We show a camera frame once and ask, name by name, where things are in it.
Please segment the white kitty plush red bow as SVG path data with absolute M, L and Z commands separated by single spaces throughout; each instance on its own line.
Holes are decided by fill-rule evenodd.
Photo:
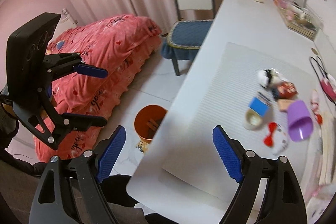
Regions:
M 289 145 L 288 134 L 276 122 L 268 124 L 268 135 L 264 138 L 263 143 L 271 148 L 272 154 L 277 156 L 284 152 Z

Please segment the clear organizer box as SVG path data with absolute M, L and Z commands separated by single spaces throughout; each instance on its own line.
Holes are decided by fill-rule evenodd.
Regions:
M 322 19 L 302 0 L 274 0 L 274 4 L 290 30 L 312 41 L 323 28 Z

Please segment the blue white milk carton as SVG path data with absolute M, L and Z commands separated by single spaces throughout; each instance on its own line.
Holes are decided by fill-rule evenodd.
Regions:
M 261 92 L 258 92 L 248 106 L 260 117 L 264 117 L 271 108 L 271 100 Z

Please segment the stack of books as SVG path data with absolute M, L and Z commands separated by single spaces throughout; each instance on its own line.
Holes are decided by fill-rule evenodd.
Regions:
M 322 167 L 319 185 L 332 184 L 335 179 L 335 117 L 329 111 L 322 113 Z

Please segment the purple plastic cup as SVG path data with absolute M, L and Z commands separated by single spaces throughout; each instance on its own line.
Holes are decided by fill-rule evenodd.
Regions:
M 302 100 L 294 101 L 287 108 L 288 134 L 292 141 L 299 142 L 308 139 L 313 133 L 313 120 Z

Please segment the translucent ribbed table mat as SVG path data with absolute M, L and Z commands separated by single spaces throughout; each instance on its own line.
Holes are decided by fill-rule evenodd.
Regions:
M 261 52 L 229 43 L 190 124 L 164 162 L 164 170 L 199 190 L 230 202 L 238 184 L 228 175 L 213 144 L 213 128 L 220 125 L 244 148 L 261 157 L 273 157 L 272 150 L 263 143 L 267 125 L 276 122 L 287 126 L 286 114 L 278 110 L 277 104 L 272 102 L 258 129 L 249 131 L 243 126 L 249 103 L 262 90 L 257 72 L 267 68 L 277 69 L 294 83 L 299 99 L 305 103 L 310 101 L 315 88 L 310 74 Z

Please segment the beige mint box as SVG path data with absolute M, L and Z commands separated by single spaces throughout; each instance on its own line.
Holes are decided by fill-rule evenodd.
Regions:
M 280 112 L 287 112 L 288 107 L 294 102 L 294 100 L 279 99 L 277 101 L 278 110 Z

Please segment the blue chair cushion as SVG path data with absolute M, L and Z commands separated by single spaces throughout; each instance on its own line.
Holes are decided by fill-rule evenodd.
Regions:
M 212 19 L 177 21 L 163 41 L 162 57 L 193 61 L 212 23 Z

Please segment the cream tape roll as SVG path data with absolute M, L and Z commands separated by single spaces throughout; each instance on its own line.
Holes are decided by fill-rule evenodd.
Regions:
M 254 110 L 249 108 L 245 112 L 243 126 L 247 130 L 256 130 L 263 123 L 262 117 Z

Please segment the white tissue with black band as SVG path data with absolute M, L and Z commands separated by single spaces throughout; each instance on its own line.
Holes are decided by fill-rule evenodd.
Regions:
M 288 81 L 281 73 L 273 68 L 259 70 L 257 80 L 264 89 L 270 89 Z

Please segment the pink floral bed quilt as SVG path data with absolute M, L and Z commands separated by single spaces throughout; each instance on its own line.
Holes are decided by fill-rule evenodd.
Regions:
M 121 95 L 161 44 L 161 29 L 152 19 L 131 14 L 106 18 L 69 29 L 54 38 L 48 54 L 80 53 L 86 64 L 104 68 L 104 79 L 72 73 L 52 83 L 59 114 L 108 119 Z

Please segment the red cartoon bear toy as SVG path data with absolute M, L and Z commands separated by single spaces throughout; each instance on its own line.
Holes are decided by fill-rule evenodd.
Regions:
M 289 100 L 297 94 L 297 89 L 293 83 L 284 82 L 272 89 L 272 96 L 277 100 Z

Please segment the orange trash bin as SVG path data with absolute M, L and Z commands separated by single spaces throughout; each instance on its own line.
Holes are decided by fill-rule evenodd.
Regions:
M 167 110 L 159 105 L 147 105 L 139 110 L 134 120 L 134 129 L 143 142 L 151 143 L 166 114 Z

